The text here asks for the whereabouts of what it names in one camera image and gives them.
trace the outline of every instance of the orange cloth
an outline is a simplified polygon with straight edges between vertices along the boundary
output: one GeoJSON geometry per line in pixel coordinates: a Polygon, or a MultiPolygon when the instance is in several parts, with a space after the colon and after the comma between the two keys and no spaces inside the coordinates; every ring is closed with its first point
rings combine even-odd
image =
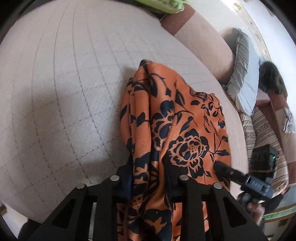
{"type": "MultiPolygon", "coordinates": [[[[133,200],[118,205],[118,240],[179,240],[182,204],[167,198],[163,157],[199,183],[219,182],[214,161],[231,161],[219,100],[195,92],[174,70],[142,60],[123,96],[120,128],[133,157],[133,200]]],[[[203,213],[206,231],[206,205],[203,213]]]]}

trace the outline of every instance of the metal screw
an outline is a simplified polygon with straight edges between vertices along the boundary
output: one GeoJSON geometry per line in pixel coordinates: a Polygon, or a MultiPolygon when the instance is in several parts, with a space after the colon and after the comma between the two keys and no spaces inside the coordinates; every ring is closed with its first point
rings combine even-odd
{"type": "Polygon", "coordinates": [[[214,188],[216,189],[221,189],[222,188],[222,185],[220,183],[214,183],[214,188]]]}
{"type": "Polygon", "coordinates": [[[189,177],[188,177],[187,175],[181,175],[179,178],[180,178],[182,181],[187,181],[187,180],[189,180],[189,177]]]}
{"type": "Polygon", "coordinates": [[[76,188],[77,189],[82,189],[82,188],[84,188],[85,187],[85,184],[84,183],[78,183],[77,185],[76,185],[76,188]]]}
{"type": "Polygon", "coordinates": [[[116,182],[119,180],[119,176],[118,175],[113,175],[110,177],[110,180],[113,181],[113,182],[116,182]]]}

